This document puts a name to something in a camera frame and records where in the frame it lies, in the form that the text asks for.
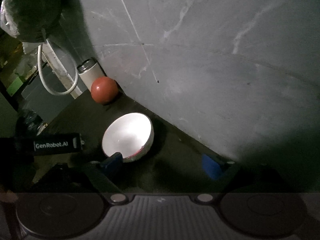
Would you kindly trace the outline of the white ceramic bowl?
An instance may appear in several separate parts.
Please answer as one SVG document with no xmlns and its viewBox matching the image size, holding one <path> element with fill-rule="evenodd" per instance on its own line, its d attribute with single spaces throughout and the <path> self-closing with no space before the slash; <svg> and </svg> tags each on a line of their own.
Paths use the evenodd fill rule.
<svg viewBox="0 0 320 240">
<path fill-rule="evenodd" d="M 143 113 L 128 113 L 116 119 L 104 133 L 102 149 L 111 157 L 119 152 L 123 162 L 129 163 L 146 155 L 153 143 L 151 119 Z"/>
</svg>

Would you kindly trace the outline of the dark grey cabinet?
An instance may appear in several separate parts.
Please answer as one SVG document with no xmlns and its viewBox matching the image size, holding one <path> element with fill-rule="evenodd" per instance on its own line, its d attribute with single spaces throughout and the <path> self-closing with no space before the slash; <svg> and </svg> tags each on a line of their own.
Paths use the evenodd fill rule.
<svg viewBox="0 0 320 240">
<path fill-rule="evenodd" d="M 37 113 L 43 121 L 50 123 L 74 99 L 71 95 L 54 96 L 46 91 L 37 75 L 22 91 L 25 108 Z"/>
</svg>

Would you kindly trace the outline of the green box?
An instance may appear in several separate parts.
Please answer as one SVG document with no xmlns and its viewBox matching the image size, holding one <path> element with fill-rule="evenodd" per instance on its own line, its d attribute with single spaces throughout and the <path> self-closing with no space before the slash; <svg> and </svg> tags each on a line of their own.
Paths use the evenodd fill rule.
<svg viewBox="0 0 320 240">
<path fill-rule="evenodd" d="M 16 79 L 9 85 L 7 88 L 7 93 L 10 96 L 13 96 L 23 85 L 23 81 L 20 79 L 20 77 L 16 77 Z"/>
</svg>

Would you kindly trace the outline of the red ball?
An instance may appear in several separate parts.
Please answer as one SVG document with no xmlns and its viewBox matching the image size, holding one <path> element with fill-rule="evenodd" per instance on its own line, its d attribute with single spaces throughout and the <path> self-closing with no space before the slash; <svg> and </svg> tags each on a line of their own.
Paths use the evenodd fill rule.
<svg viewBox="0 0 320 240">
<path fill-rule="evenodd" d="M 97 78 L 91 85 L 91 97 L 99 104 L 110 102 L 118 92 L 116 81 L 106 76 Z"/>
</svg>

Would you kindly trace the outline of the white cylindrical bottle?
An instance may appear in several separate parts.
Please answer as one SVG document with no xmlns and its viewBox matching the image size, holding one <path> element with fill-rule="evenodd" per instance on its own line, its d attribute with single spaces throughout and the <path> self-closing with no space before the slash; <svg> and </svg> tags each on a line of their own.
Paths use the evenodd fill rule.
<svg viewBox="0 0 320 240">
<path fill-rule="evenodd" d="M 77 70 L 80 79 L 83 81 L 89 91 L 91 91 L 91 86 L 96 79 L 106 76 L 99 62 L 93 57 L 78 65 Z"/>
</svg>

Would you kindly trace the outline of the crinkled foil bag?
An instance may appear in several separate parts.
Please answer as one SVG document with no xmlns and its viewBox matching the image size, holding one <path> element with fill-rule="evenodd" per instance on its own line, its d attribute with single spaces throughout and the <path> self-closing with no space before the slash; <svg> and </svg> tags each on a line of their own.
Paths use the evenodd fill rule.
<svg viewBox="0 0 320 240">
<path fill-rule="evenodd" d="M 1 29 L 21 42 L 42 43 L 59 22 L 66 0 L 2 0 Z"/>
</svg>

